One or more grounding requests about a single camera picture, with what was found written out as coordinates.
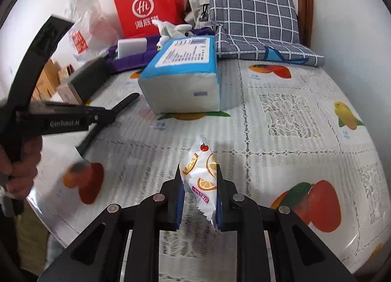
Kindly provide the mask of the person's left hand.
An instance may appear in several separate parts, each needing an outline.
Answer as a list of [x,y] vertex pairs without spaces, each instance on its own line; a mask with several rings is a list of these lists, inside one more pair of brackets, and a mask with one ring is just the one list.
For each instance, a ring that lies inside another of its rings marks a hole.
[[22,159],[11,163],[3,147],[1,147],[1,173],[13,178],[6,183],[6,189],[15,199],[25,199],[34,185],[37,165],[41,160],[43,138],[37,136],[28,139],[23,146]]

